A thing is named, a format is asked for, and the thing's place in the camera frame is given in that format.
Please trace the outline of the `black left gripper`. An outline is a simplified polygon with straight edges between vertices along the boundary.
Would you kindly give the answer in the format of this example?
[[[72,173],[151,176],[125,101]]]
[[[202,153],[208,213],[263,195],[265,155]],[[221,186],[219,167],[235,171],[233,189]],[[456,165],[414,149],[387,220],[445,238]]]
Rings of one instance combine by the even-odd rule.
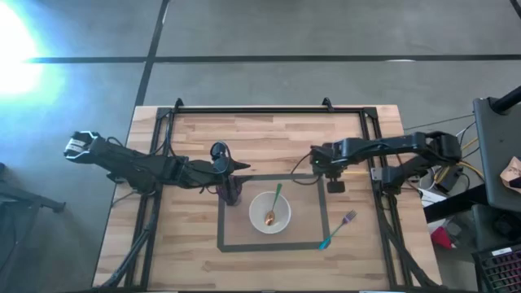
[[[178,163],[182,166],[178,180],[183,188],[219,186],[224,183],[225,178],[230,174],[229,172],[251,167],[250,164],[237,161],[230,162],[229,158],[220,158],[209,162],[179,157]],[[234,184],[243,184],[247,181],[246,176],[229,175],[228,179]]]

